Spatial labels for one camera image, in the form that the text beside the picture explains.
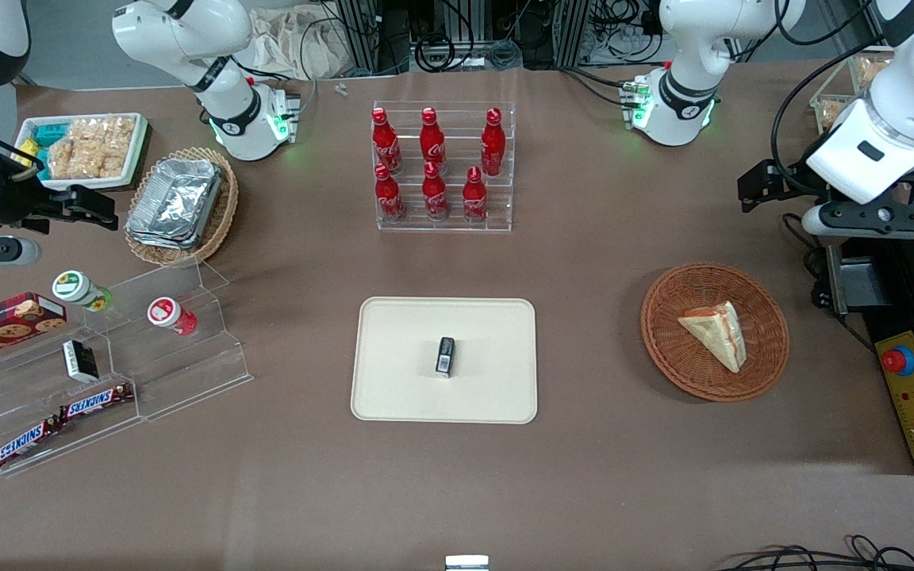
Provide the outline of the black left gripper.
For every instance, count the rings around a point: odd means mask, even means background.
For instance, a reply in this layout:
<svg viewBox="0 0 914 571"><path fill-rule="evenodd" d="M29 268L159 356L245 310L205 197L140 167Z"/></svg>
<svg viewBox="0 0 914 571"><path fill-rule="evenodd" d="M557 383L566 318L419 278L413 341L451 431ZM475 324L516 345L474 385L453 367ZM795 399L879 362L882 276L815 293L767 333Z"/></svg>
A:
<svg viewBox="0 0 914 571"><path fill-rule="evenodd" d="M814 197L816 205L831 198L831 191L805 160L784 167L776 159L764 159L737 180L741 211L750 213L759 205L795 197Z"/></svg>

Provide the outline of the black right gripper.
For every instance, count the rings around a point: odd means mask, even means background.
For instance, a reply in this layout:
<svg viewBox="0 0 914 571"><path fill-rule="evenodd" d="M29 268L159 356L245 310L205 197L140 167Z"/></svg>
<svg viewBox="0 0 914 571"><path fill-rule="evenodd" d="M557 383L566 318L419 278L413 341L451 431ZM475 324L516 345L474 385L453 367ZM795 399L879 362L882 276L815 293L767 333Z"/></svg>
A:
<svg viewBox="0 0 914 571"><path fill-rule="evenodd" d="M0 227L26 228L32 220L35 232L47 234L52 220L79 220L112 232L117 230L115 201L108 195L84 186L69 186L67 206L65 200L64 195L41 185L36 169L0 172Z"/></svg>

